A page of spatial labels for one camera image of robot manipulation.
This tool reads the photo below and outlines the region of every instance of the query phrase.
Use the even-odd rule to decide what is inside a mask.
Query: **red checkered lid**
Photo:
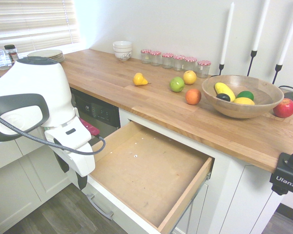
[[[196,62],[196,58],[195,57],[185,57],[184,59],[187,62]]]
[[[197,64],[199,64],[201,66],[210,66],[211,62],[208,60],[201,60],[201,61],[198,61]]]
[[[150,55],[161,55],[161,51],[151,51]]]
[[[144,53],[144,54],[149,54],[150,52],[151,50],[148,50],[148,49],[141,50],[141,53]]]
[[[164,54],[162,54],[162,56],[165,57],[165,58],[172,58],[174,56],[174,54],[172,54],[172,53],[164,53]]]
[[[184,59],[184,56],[183,55],[174,55],[173,58],[178,59],[178,60],[182,60],[182,59]]]

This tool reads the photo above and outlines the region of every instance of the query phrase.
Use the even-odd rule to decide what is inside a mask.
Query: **green fruit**
[[[236,98],[249,98],[254,101],[254,95],[250,91],[242,91]]]
[[[215,90],[217,94],[227,94],[230,97],[230,101],[235,100],[233,91],[226,84],[217,82],[215,84]]]
[[[181,92],[183,88],[185,87],[185,82],[182,78],[175,77],[174,79],[170,81],[169,86],[172,91],[178,93],[178,92]]]

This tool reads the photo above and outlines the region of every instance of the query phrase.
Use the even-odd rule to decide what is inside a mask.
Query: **stacked plates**
[[[41,50],[41,51],[30,53],[27,56],[28,57],[32,57],[32,56],[45,57],[45,58],[53,59],[56,62],[64,61],[64,55],[61,50]]]

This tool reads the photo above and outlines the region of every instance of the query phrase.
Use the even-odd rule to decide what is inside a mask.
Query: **jar lid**
[[[162,56],[165,57],[165,58],[172,58],[174,56],[174,54],[172,54],[172,53],[164,53],[164,54],[162,54]]]
[[[151,51],[150,55],[161,55],[161,51]]]
[[[195,57],[185,57],[185,61],[187,62],[196,62],[196,58]]]
[[[15,49],[15,45],[5,45],[4,48],[6,50],[13,50],[13,49]]]
[[[184,59],[184,56],[182,56],[182,55],[174,55],[173,58],[174,59],[178,59],[178,60],[183,60]]]
[[[201,61],[198,61],[197,64],[199,64],[201,66],[210,66],[211,62],[208,60],[201,60]]]
[[[141,53],[144,53],[144,54],[149,54],[150,52],[151,50],[148,50],[148,49],[141,50]]]

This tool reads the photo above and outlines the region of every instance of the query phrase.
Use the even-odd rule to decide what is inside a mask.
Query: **green apple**
[[[185,82],[181,77],[175,77],[170,81],[169,86],[172,91],[178,93],[181,92],[185,87]]]

